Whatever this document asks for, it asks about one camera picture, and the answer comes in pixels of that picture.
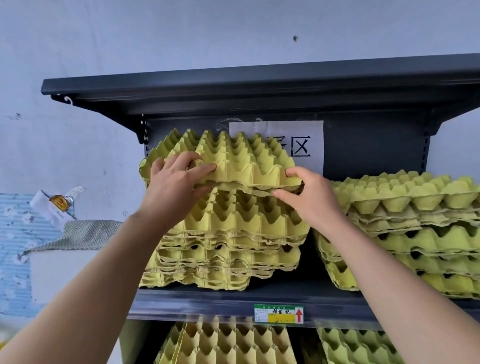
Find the blue striped cloth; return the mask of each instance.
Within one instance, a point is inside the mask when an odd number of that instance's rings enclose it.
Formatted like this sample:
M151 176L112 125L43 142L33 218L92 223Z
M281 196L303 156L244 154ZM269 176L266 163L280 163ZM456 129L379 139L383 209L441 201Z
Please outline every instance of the blue striped cloth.
M24 251L61 236L30 208L33 194L0 194L0 314L34 317L30 262Z

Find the gray woven cloth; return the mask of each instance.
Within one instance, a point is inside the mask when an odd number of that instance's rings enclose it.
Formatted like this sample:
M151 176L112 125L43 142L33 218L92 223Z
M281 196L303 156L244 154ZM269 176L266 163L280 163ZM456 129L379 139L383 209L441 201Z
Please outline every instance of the gray woven cloth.
M63 235L51 243L37 246L29 252L43 250L101 249L120 229L122 223L113 220L74 220L65 224Z

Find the price tag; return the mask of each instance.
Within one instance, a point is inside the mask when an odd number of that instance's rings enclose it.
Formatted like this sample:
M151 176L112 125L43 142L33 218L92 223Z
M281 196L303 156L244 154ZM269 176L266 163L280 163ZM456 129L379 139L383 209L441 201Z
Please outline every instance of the price tag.
M303 306L275 304L253 305L255 322L268 324L303 324Z

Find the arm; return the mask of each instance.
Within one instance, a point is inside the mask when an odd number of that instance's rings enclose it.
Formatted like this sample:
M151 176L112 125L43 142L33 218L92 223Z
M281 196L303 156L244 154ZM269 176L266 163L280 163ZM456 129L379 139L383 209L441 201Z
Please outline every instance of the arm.
M139 210L40 314L1 351L2 364L106 363L143 270L162 235L185 218L210 187L193 188L215 169L184 152L157 159Z
M303 179L303 192L274 195L337 248L406 363L479 361L478 322L348 221L328 180L302 167L288 169L287 175Z

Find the person's right arm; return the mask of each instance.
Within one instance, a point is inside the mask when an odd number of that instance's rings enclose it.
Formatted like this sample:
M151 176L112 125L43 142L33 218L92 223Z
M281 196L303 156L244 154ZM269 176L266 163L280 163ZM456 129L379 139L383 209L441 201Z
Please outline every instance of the person's right arm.
M407 364L480 362L480 324L374 243L343 214L330 182L302 167L300 195L276 190L340 252L370 308Z

